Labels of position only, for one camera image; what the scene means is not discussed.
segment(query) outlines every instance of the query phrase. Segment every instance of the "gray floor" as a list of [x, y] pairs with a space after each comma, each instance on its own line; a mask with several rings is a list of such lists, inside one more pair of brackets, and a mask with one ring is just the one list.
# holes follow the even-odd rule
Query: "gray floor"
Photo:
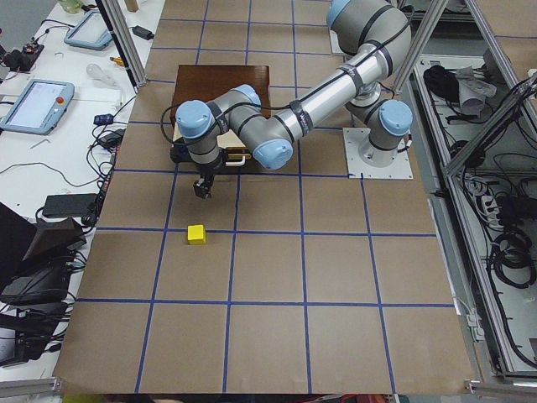
[[[34, 36], [56, 0], [0, 0], [0, 45], [7, 51], [23, 47]], [[0, 67], [0, 78], [8, 69]]]

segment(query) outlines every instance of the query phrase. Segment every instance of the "tablet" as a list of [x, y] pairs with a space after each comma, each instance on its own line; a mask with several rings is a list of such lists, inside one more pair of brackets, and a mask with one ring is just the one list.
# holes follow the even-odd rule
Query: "tablet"
[[104, 49], [112, 40], [101, 14], [96, 10], [86, 13], [82, 20], [65, 34], [64, 42], [71, 46], [93, 50]]
[[32, 80], [0, 122], [11, 132], [49, 134], [67, 110], [75, 86], [70, 82]]

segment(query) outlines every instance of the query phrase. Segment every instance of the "yellow block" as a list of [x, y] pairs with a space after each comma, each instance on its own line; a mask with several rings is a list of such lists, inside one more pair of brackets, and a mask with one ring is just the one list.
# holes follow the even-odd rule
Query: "yellow block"
[[202, 224], [189, 225], [188, 243], [189, 245], [204, 245], [206, 243], [205, 226]]

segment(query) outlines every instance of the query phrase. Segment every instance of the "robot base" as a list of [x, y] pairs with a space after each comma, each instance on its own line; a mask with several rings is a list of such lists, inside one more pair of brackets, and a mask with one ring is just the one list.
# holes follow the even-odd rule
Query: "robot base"
[[[406, 151], [398, 153], [394, 162], [385, 168], [377, 168], [367, 164], [358, 153], [360, 143], [369, 135], [368, 128], [344, 128], [345, 153], [349, 178], [360, 179], [414, 179], [410, 168], [409, 155]], [[401, 140], [399, 148], [404, 147]]]

